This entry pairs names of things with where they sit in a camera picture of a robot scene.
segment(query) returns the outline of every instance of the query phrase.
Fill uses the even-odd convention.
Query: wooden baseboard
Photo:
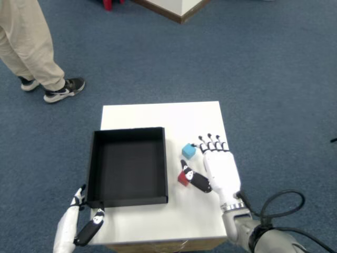
[[[163,9],[158,5],[148,2],[147,0],[133,0],[133,1],[179,24],[184,24],[190,17],[192,17],[195,13],[197,13],[200,9],[202,9],[210,0],[202,0],[182,16],[179,16],[166,9]]]
[[[170,241],[154,242],[146,244],[123,244],[107,245],[111,250],[118,253],[156,253],[156,252],[181,252],[196,250],[212,250],[216,246],[225,242],[225,238],[189,240],[189,241]]]

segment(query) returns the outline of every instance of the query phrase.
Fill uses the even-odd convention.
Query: sneaker
[[[45,95],[43,97],[44,101],[47,103],[55,103],[62,99],[65,99],[68,96],[74,96],[78,92],[80,92],[85,85],[85,81],[83,78],[72,78],[65,80],[65,85],[62,89],[58,91],[48,91],[46,90]]]
[[[21,89],[23,91],[32,91],[40,85],[39,82],[36,80],[28,81],[27,79],[24,79],[21,76],[19,76],[19,78],[21,80]]]

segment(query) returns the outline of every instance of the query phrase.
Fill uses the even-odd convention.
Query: black tray
[[[86,201],[92,208],[167,203],[164,128],[95,131]]]

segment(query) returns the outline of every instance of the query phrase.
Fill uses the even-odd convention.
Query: leg
[[[17,76],[31,81],[34,79],[33,75],[27,69],[26,65],[21,61],[19,56],[14,52],[10,45],[5,31],[0,27],[0,59],[6,66]]]
[[[62,89],[64,72],[54,62],[52,38],[37,0],[3,0],[0,26],[33,77],[48,90]]]

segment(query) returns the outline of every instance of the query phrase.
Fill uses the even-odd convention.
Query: white tabletop
[[[219,102],[103,107],[101,130],[145,127],[165,128],[168,203],[106,208],[104,223],[90,244],[225,237],[217,194],[203,193],[177,181],[182,171],[181,151],[187,143],[197,142],[199,135],[207,133],[219,134],[226,140]],[[206,175],[200,151],[188,164]]]

